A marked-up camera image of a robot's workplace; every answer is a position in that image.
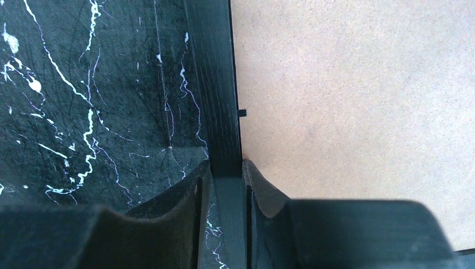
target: speckled beige surface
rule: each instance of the speckled beige surface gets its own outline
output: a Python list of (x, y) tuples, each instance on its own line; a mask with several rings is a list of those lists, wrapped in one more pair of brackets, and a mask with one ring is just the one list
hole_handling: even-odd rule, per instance
[(243, 153), (291, 197), (424, 203), (475, 248), (475, 2), (231, 0)]

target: beige surface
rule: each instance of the beige surface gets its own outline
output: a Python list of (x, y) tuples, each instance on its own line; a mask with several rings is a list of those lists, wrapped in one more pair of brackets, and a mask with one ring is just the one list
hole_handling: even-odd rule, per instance
[(475, 248), (474, 3), (232, 0), (244, 155), (291, 197), (421, 201)]

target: black marble surface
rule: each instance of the black marble surface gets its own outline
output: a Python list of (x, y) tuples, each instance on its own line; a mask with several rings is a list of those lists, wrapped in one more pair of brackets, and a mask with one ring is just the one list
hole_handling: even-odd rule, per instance
[(181, 1), (0, 3), (0, 205), (124, 212), (208, 158)]

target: marble tile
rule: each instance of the marble tile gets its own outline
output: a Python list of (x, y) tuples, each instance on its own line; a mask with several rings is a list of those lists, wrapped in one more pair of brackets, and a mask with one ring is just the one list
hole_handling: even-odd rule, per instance
[(2, 1), (0, 205), (124, 212), (207, 144), (181, 1)]

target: beige board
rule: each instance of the beige board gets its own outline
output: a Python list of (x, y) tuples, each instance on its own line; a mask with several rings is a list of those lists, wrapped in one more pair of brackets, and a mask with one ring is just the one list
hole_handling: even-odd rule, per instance
[(231, 0), (243, 154), (291, 197), (410, 199), (475, 248), (475, 1)]

